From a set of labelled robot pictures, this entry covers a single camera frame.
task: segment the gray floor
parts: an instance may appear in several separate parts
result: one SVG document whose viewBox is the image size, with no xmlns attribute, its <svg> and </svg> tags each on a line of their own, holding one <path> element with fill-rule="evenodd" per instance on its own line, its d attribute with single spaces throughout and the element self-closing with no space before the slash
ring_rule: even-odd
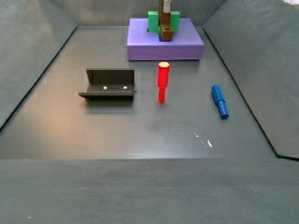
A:
<svg viewBox="0 0 299 224">
<path fill-rule="evenodd" d="M 167 102 L 156 102 L 157 62 L 127 62 L 125 27 L 80 27 L 0 135 L 1 158 L 273 158 L 217 54 L 171 62 Z M 86 103 L 86 68 L 132 67 L 132 105 Z M 211 86 L 229 118 L 220 120 Z"/>
<path fill-rule="evenodd" d="M 297 223 L 299 164 L 275 158 L 199 32 L 203 60 L 172 63 L 159 105 L 156 63 L 127 63 L 127 29 L 78 28 L 0 135 L 1 223 Z M 135 68 L 131 107 L 86 105 L 86 67 Z"/>
</svg>

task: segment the brown block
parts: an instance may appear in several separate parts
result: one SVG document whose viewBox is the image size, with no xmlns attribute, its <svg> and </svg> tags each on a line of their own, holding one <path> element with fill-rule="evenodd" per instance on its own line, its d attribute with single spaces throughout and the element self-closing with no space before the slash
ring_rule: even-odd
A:
<svg viewBox="0 0 299 224">
<path fill-rule="evenodd" d="M 160 24 L 161 28 L 161 40 L 172 41 L 173 40 L 173 29 L 168 24 Z"/>
</svg>

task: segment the red cylinder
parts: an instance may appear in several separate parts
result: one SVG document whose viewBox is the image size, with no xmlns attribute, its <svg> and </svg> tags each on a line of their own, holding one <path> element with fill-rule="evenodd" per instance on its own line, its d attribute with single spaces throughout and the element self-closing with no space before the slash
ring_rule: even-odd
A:
<svg viewBox="0 0 299 224">
<path fill-rule="evenodd" d="M 168 86 L 168 76 L 169 76 L 171 65 L 168 62 L 160 62 L 157 67 L 157 87 L 159 96 L 157 101 L 164 102 L 164 90 Z"/>
</svg>

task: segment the purple block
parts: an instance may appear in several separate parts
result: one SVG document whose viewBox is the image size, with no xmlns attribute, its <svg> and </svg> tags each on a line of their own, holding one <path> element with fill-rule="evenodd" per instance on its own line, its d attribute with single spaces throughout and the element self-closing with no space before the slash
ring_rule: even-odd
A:
<svg viewBox="0 0 299 224">
<path fill-rule="evenodd" d="M 127 35 L 128 60 L 199 60 L 204 44 L 188 18 L 171 42 L 161 42 L 157 33 L 147 32 L 147 18 L 131 18 Z"/>
</svg>

